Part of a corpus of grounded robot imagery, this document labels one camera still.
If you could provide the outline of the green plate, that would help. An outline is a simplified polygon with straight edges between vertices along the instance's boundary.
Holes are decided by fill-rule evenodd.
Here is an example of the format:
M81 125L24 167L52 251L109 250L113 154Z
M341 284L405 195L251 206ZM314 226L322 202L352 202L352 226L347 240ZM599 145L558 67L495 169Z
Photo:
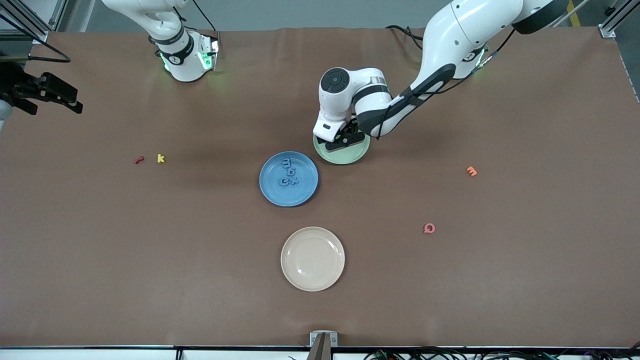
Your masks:
M365 135L365 145L359 146L358 148L350 148L330 153L324 148L325 142L329 141L326 141L322 137L318 137L316 132L313 132L313 145L318 155L320 155L324 161L338 166L345 166L357 162L364 157L370 148L371 138L368 135ZM344 138L343 141L339 139L338 142L345 142L349 144L352 142L352 139Z

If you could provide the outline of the blue plate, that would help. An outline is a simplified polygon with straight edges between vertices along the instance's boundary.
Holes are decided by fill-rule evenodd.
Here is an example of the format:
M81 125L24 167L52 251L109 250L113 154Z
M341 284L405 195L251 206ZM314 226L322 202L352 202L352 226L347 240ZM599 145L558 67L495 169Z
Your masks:
M288 177L281 166L282 158L290 158L291 167L299 182L282 187L280 178ZM270 157L259 173L259 187L265 198L279 207L297 207L306 203L316 193L319 184L317 166L310 157L301 152L280 152Z

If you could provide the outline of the beige plate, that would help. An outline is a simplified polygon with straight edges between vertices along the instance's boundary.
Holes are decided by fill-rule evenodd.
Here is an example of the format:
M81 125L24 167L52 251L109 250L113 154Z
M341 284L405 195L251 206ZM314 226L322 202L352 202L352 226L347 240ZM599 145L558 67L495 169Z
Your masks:
M285 279L296 289L322 292L343 275L346 252L332 231L323 227L304 227L286 239L279 264Z

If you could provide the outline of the brown table cover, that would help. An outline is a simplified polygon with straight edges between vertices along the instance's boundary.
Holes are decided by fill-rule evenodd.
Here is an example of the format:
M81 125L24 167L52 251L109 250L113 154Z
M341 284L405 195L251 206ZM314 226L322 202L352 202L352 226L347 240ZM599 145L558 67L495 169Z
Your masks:
M314 150L319 80L373 67L400 92L420 53L394 30L226 32L194 83L142 33L50 41L71 62L27 71L84 108L40 104L0 131L0 346L640 341L640 103L598 30L515 34L348 166ZM260 189L281 152L317 167L301 205ZM306 227L345 250L324 291L282 273Z

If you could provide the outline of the aluminium frame profile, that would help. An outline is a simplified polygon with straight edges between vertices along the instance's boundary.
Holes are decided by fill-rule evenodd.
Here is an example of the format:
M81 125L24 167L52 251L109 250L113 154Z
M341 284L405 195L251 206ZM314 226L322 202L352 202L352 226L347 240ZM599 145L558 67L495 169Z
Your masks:
M599 23L602 38L615 38L615 30L634 10L640 7L640 0L614 0L605 10L606 19Z
M0 41L45 41L57 31L69 0L0 0Z

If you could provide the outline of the white table edge rail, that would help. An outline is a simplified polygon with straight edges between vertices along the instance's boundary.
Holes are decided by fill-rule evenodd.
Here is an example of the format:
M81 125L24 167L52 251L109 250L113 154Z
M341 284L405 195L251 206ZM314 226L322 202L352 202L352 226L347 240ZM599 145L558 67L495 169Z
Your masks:
M307 360L295 347L0 347L0 360ZM636 353L605 348L333 348L333 360L640 360Z

